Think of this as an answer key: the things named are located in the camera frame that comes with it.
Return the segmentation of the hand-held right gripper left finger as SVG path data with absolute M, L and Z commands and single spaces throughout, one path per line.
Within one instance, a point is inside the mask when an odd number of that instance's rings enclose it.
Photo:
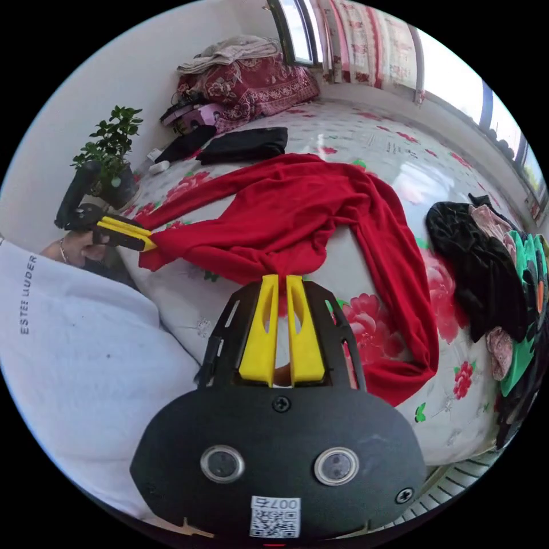
M 271 387 L 274 381 L 279 317 L 279 277 L 262 278 L 238 374 L 243 381 Z

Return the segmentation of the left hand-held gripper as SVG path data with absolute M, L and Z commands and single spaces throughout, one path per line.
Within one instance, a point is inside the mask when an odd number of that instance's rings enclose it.
M 156 248 L 151 231 L 132 219 L 104 211 L 98 205 L 81 204 L 74 209 L 59 208 L 54 220 L 65 231 L 89 232 L 108 236 L 107 246 L 122 247 L 137 252 Z

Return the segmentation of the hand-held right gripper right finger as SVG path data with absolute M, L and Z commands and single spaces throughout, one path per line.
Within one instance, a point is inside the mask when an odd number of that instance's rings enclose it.
M 302 278 L 287 276 L 286 290 L 291 385 L 320 384 L 324 362 Z

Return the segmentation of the person's left hand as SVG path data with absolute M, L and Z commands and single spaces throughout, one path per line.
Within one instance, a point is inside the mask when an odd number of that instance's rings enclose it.
M 89 232 L 69 232 L 60 242 L 61 256 L 65 263 L 82 268 L 86 260 L 102 260 L 108 236 Z

